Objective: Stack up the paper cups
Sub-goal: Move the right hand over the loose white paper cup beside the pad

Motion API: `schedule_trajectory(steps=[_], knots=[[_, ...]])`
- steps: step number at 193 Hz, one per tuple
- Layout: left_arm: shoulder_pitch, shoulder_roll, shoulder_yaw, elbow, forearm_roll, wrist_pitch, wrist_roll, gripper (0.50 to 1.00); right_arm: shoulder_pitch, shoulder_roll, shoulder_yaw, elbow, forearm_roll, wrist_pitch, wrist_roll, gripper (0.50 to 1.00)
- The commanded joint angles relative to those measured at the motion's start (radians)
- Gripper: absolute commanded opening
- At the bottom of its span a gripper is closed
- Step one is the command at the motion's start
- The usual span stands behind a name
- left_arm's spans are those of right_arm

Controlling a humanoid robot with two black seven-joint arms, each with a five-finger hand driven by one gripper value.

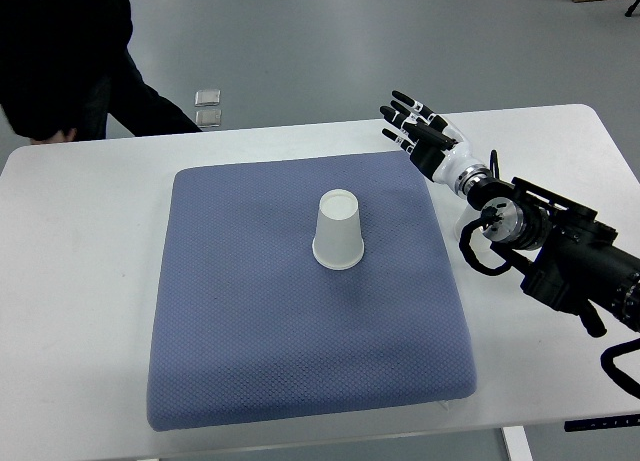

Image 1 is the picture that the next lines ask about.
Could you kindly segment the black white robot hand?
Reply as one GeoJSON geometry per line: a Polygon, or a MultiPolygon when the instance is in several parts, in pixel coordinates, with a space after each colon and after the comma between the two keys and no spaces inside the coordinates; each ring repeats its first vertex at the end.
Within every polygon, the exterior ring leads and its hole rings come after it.
{"type": "Polygon", "coordinates": [[[428,180],[446,185],[464,198],[474,184],[491,175],[473,156],[467,137],[422,102],[394,90],[390,104],[380,112],[389,124],[382,134],[408,153],[428,180]]]}

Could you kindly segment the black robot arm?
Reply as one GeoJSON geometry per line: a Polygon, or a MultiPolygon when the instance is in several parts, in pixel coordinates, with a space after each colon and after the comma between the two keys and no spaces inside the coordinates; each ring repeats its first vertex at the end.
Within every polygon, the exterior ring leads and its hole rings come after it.
{"type": "Polygon", "coordinates": [[[599,338],[596,309],[639,329],[639,259],[614,245],[617,232],[595,210],[521,178],[505,182],[498,164],[467,169],[457,187],[479,215],[464,226],[459,249],[474,270],[519,271],[523,293],[577,316],[599,338]]]}

